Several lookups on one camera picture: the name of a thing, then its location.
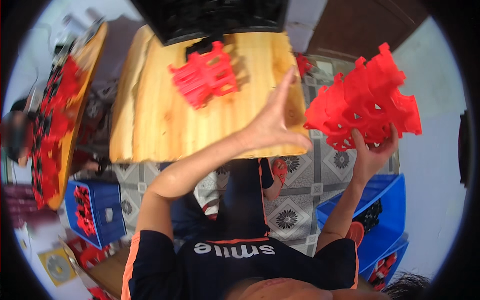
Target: red sandal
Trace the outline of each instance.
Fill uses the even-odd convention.
[[[283,169],[280,169],[280,168],[277,167],[277,164],[279,162],[283,165]],[[282,190],[283,184],[285,183],[285,179],[287,178],[288,170],[287,170],[287,163],[285,162],[285,160],[283,160],[281,158],[277,158],[273,162],[272,173],[273,173],[274,176],[277,175],[280,178],[280,181],[282,182],[282,187],[278,191],[278,195],[275,197],[275,199],[276,199],[280,195],[280,191]]]

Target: tiled floor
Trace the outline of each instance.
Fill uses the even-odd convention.
[[[305,104],[317,96],[322,85],[331,85],[333,75],[347,74],[354,64],[316,57],[317,68],[302,80]],[[271,228],[271,237],[285,242],[292,248],[313,256],[316,238],[320,233],[315,217],[316,206],[342,192],[352,177],[356,151],[337,152],[325,143],[326,136],[317,130],[310,131],[313,151],[301,156],[281,157],[288,167],[287,179],[280,196],[272,202],[265,201],[265,214]],[[398,156],[382,169],[381,173],[398,170]],[[148,184],[159,174],[159,164],[117,164],[102,177],[120,183],[123,216],[127,223],[126,239],[131,238]],[[195,188],[194,194],[200,206],[218,199],[228,182],[228,164],[210,173]],[[77,178],[88,177],[77,174]]]

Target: person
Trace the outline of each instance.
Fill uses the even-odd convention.
[[[29,96],[16,101],[1,122],[1,133],[5,137],[5,140],[2,140],[3,149],[12,161],[22,168],[27,166],[28,160],[32,156],[32,123],[35,121],[36,113],[28,111],[30,100]],[[75,150],[72,156],[70,175],[80,170],[90,170],[94,171],[97,176],[101,176],[109,164],[110,161],[107,158],[102,157],[96,160],[90,153]]]
[[[356,290],[357,247],[345,239],[368,180],[398,147],[398,133],[378,147],[352,131],[357,149],[353,177],[309,257],[268,237],[263,193],[281,185],[258,159],[232,160],[230,177],[215,221],[192,194],[209,172],[243,152],[278,144],[311,148],[311,141],[286,129],[285,103],[294,68],[244,129],[170,164],[147,188],[125,266],[122,299],[389,299]],[[177,253],[173,241],[185,240]]]

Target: navy t-shirt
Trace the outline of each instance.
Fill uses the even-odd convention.
[[[166,235],[140,231],[132,238],[122,300],[223,299],[247,278],[293,278],[333,290],[355,288],[355,242],[336,240],[309,257],[273,238],[190,240],[177,254]]]

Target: wooden board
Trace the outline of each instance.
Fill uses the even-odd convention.
[[[59,193],[48,200],[48,205],[52,209],[58,209],[65,196],[68,177],[70,176],[70,166],[72,163],[73,151],[75,150],[78,128],[82,122],[85,105],[87,103],[88,91],[95,76],[98,60],[102,55],[105,37],[107,36],[107,23],[103,23],[95,36],[85,45],[85,47],[77,55],[73,55],[73,59],[77,65],[83,70],[80,76],[80,84],[82,85],[80,92],[76,97],[71,98],[68,103],[69,117],[76,120],[73,131],[66,133],[59,142],[61,150],[61,169],[59,172]]]
[[[199,39],[162,46],[148,26],[137,32],[120,78],[110,138],[112,162],[175,161],[244,128],[296,60],[286,33],[225,35],[239,91],[212,97],[194,110],[172,84],[167,66],[185,63],[185,48]],[[298,80],[290,88],[287,127],[308,136],[302,126],[305,103]],[[306,149],[281,145],[239,158],[302,155]]]

